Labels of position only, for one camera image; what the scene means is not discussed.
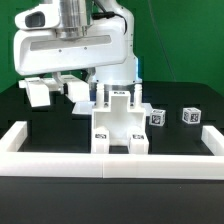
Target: cable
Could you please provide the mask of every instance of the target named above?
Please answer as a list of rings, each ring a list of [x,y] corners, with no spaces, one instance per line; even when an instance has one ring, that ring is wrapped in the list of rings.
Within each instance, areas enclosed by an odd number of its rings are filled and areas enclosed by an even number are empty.
[[[165,46],[163,44],[163,41],[162,41],[162,38],[161,38],[161,35],[160,35],[160,32],[159,32],[159,28],[158,28],[156,20],[155,20],[155,16],[154,16],[154,13],[153,13],[151,0],[148,0],[148,3],[149,3],[149,11],[150,11],[150,16],[151,16],[151,19],[152,19],[153,27],[154,27],[154,29],[156,31],[157,36],[158,36],[158,39],[159,39],[159,42],[160,42],[163,54],[165,56],[168,68],[169,68],[170,73],[171,73],[171,76],[172,76],[173,80],[176,82],[176,76],[175,76],[175,74],[173,72],[173,68],[172,68],[171,63],[169,61],[169,58],[168,58],[168,55],[167,55],[167,52],[166,52],[166,48],[165,48]]]
[[[122,16],[122,15],[120,15],[120,14],[115,13],[115,16],[118,16],[118,17],[124,19],[124,23],[125,23],[125,32],[124,32],[124,34],[126,34],[126,32],[127,32],[127,30],[128,30],[128,23],[127,23],[127,20],[124,18],[124,16]]]
[[[127,29],[128,29],[128,23],[127,23],[127,20],[122,15],[114,13],[114,12],[107,12],[106,9],[103,7],[103,5],[98,0],[93,0],[93,2],[103,11],[103,12],[99,12],[99,13],[93,13],[92,18],[94,20],[98,20],[98,19],[102,19],[102,18],[110,19],[110,18],[113,18],[114,16],[119,16],[120,18],[124,19],[124,23],[125,23],[124,34],[126,34]]]
[[[93,0],[94,3],[104,12],[106,13],[106,9],[103,7],[103,5],[98,0]]]

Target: white cube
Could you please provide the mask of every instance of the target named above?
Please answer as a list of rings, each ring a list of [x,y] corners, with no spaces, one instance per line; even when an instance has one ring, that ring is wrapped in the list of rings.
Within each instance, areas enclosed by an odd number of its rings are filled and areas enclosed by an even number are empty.
[[[110,137],[105,128],[98,128],[92,132],[92,154],[109,154]]]
[[[136,132],[131,133],[128,151],[129,154],[148,154],[149,141],[145,133]]]
[[[182,120],[187,124],[199,124],[201,120],[201,111],[195,107],[184,108]]]
[[[149,124],[163,126],[165,124],[165,110],[153,109],[150,114]]]

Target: black tabletop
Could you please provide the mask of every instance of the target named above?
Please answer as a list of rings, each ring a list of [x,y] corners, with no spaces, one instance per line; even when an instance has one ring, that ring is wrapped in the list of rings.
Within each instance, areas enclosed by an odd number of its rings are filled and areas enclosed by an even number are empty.
[[[89,153],[91,117],[51,94],[50,107],[31,108],[16,85],[0,94],[0,136],[28,121],[20,151]],[[211,155],[202,126],[224,134],[224,98],[195,83],[143,84],[143,102],[166,110],[163,127],[146,122],[151,154]],[[202,111],[199,125],[182,122],[184,107]],[[110,153],[127,153],[111,147]],[[0,177],[0,223],[223,223],[223,181]]]

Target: green backdrop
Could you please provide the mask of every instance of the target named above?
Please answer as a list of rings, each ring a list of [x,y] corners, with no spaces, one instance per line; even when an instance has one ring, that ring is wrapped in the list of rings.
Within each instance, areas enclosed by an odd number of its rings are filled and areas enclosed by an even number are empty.
[[[144,80],[199,82],[224,96],[223,0],[119,0],[135,16],[134,51]],[[0,92],[14,70],[14,17],[39,0],[0,1]]]

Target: apriltag cube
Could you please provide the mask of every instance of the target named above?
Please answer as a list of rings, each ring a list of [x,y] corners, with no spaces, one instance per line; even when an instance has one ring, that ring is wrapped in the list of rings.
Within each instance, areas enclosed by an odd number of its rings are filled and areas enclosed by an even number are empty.
[[[195,107],[184,108],[182,120],[187,124],[199,124],[201,121],[201,111]]]
[[[149,124],[154,126],[163,126],[165,123],[165,110],[153,109],[150,114]]]

